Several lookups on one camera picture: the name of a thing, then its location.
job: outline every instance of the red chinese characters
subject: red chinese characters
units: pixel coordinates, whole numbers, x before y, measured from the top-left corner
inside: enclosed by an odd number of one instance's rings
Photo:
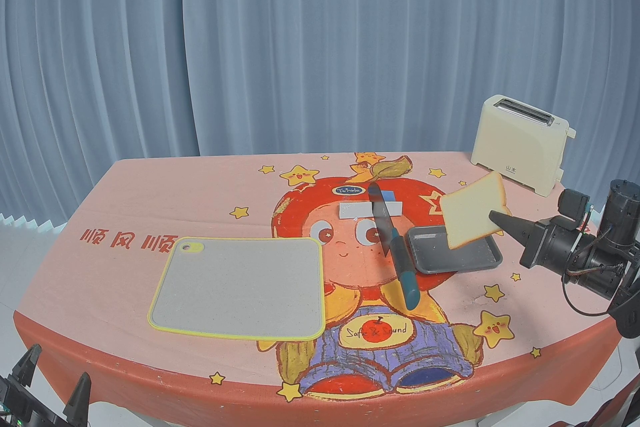
[[[116,235],[116,238],[113,239],[113,242],[111,243],[111,247],[122,246],[125,249],[129,249],[129,245],[131,244],[131,242],[135,237],[136,237],[136,234],[130,231],[127,231],[127,232],[119,231],[118,234]]]
[[[103,230],[102,228],[85,230],[84,234],[80,237],[80,240],[98,245],[107,236],[108,231],[109,230]]]
[[[178,235],[147,235],[142,244],[142,249],[151,249],[152,251],[158,249],[161,253],[168,253],[177,238]]]

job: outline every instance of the knife handle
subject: knife handle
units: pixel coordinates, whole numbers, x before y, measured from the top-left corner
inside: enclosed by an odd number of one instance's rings
[[[415,278],[415,267],[413,266],[409,249],[404,242],[404,237],[399,236],[395,228],[394,235],[389,242],[389,251],[394,261],[396,275],[402,287],[404,304],[406,308],[411,311],[420,303],[420,290],[418,288],[418,281]]]

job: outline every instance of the cartoon eye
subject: cartoon eye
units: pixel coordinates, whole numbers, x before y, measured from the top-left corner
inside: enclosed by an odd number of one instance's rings
[[[356,239],[364,246],[372,246],[380,242],[378,228],[371,219],[363,219],[356,225]]]
[[[327,221],[316,221],[311,226],[309,235],[324,245],[333,238],[333,227]]]

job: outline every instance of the toaster slot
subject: toaster slot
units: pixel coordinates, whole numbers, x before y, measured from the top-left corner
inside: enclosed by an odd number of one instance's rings
[[[523,118],[530,119],[531,121],[535,121],[536,123],[540,123],[541,125],[551,126],[551,123],[554,122],[554,117],[551,114],[547,114],[546,112],[539,111],[538,109],[534,109],[528,105],[515,102],[510,98],[503,98],[494,106],[503,111],[510,112],[511,114],[516,114],[516,116],[521,116]]]

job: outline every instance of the blue block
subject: blue block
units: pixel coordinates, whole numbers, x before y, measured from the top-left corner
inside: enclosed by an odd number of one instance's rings
[[[385,201],[396,200],[396,195],[394,194],[394,191],[380,191],[380,192],[382,192],[382,199],[384,199]]]

